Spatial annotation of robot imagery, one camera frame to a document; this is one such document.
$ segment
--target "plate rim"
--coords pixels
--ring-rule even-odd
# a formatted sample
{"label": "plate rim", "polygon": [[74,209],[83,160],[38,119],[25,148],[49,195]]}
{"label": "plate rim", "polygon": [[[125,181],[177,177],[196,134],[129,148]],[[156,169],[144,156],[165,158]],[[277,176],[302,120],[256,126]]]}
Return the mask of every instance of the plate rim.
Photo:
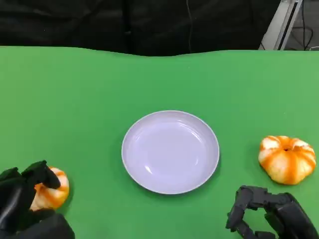
{"label": "plate rim", "polygon": [[[215,167],[213,168],[213,170],[209,173],[209,175],[202,181],[200,182],[199,184],[195,185],[194,187],[191,187],[190,189],[187,189],[187,190],[183,190],[183,191],[180,191],[180,192],[161,192],[161,191],[157,191],[157,190],[153,190],[153,189],[150,189],[149,187],[146,187],[144,186],[142,183],[140,183],[136,178],[134,178],[134,176],[130,173],[130,171],[128,170],[128,167],[124,161],[124,157],[123,157],[123,154],[124,154],[124,143],[128,137],[128,134],[130,133],[130,131],[133,129],[133,127],[138,124],[140,121],[144,120],[144,118],[147,118],[149,116],[152,116],[152,115],[156,115],[156,114],[160,114],[160,113],[182,113],[182,114],[186,114],[186,115],[189,115],[191,117],[194,117],[196,118],[197,120],[201,121],[209,130],[210,132],[212,133],[213,137],[215,138],[216,142],[217,142],[217,163],[215,165]],[[165,111],[156,111],[156,112],[152,112],[150,114],[147,114],[145,116],[143,116],[142,118],[138,119],[137,121],[135,121],[131,126],[130,128],[127,130],[124,138],[123,138],[123,141],[122,141],[122,147],[121,147],[121,157],[122,157],[122,163],[125,167],[125,170],[126,172],[129,174],[129,176],[137,183],[139,184],[141,187],[151,191],[151,192],[154,192],[154,193],[159,193],[159,194],[165,194],[165,195],[177,195],[177,194],[184,194],[184,193],[188,193],[190,191],[193,191],[197,188],[199,188],[200,186],[202,186],[203,184],[205,184],[209,179],[210,177],[214,174],[214,172],[216,171],[216,168],[218,166],[218,163],[219,163],[219,158],[220,158],[220,151],[219,151],[219,142],[218,142],[218,139],[214,133],[214,131],[212,130],[212,128],[205,122],[203,121],[201,118],[193,115],[193,114],[190,114],[188,112],[185,112],[185,111],[178,111],[178,110],[165,110]]]}

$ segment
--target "white plate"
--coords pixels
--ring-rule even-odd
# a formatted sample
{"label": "white plate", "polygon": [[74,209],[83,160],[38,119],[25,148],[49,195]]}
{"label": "white plate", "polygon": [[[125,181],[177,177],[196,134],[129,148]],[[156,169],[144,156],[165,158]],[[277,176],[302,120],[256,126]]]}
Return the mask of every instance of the white plate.
{"label": "white plate", "polygon": [[215,171],[217,138],[201,119],[180,111],[160,111],[138,120],[122,143],[127,172],[157,193],[191,191]]}

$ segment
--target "cable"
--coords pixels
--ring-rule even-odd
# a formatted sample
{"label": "cable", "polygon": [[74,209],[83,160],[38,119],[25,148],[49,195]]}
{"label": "cable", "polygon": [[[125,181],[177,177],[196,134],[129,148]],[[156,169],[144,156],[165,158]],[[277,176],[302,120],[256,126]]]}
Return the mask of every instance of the cable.
{"label": "cable", "polygon": [[[304,29],[304,27],[303,27],[303,26],[294,26],[293,29]],[[305,30],[309,30],[310,33],[311,33],[310,38],[309,38],[309,40],[308,40],[308,43],[307,43],[307,45],[306,45],[306,49],[307,49],[307,48],[309,47],[309,44],[310,44],[310,42],[311,42],[313,36],[314,36],[314,30],[313,30],[311,27],[308,27],[308,26],[305,27]],[[295,36],[293,33],[291,33],[291,36],[295,39],[295,41],[296,41],[301,47],[304,47],[303,44],[296,38],[296,36]]]}
{"label": "cable", "polygon": [[191,17],[191,13],[190,13],[190,10],[189,10],[188,0],[186,0],[186,6],[187,6],[189,21],[190,21],[189,36],[188,36],[188,49],[189,49],[189,52],[192,53],[192,50],[191,50],[191,35],[193,33],[193,19]]}
{"label": "cable", "polygon": [[309,49],[309,51],[312,51],[312,49],[315,49],[315,48],[319,48],[319,46],[313,46]]}
{"label": "cable", "polygon": [[304,51],[306,50],[306,45],[305,45],[305,41],[306,41],[306,23],[305,23],[305,0],[303,0],[302,2],[302,6],[301,6],[301,15],[302,15],[302,19],[303,19],[303,47],[304,47]]}

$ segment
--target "black curtain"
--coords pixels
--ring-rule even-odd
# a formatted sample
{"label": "black curtain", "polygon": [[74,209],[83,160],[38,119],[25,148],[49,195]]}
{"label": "black curtain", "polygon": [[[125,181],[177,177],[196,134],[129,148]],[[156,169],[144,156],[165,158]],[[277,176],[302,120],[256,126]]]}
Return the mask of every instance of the black curtain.
{"label": "black curtain", "polygon": [[148,56],[258,49],[279,3],[0,0],[0,44],[71,46]]}

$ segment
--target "robotic hand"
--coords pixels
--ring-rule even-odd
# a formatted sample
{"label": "robotic hand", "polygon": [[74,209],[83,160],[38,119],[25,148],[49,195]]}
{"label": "robotic hand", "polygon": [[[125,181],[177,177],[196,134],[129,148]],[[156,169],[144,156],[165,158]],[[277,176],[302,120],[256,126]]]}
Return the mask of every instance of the robotic hand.
{"label": "robotic hand", "polygon": [[245,239],[275,239],[269,232],[253,232],[243,221],[246,209],[264,208],[265,218],[280,239],[319,239],[310,219],[289,193],[271,194],[266,188],[242,186],[236,192],[234,206],[227,214],[226,228]]}
{"label": "robotic hand", "polygon": [[74,239],[61,214],[45,209],[33,212],[34,186],[57,189],[60,181],[46,161],[30,165],[21,174],[12,168],[0,174],[0,239]]}

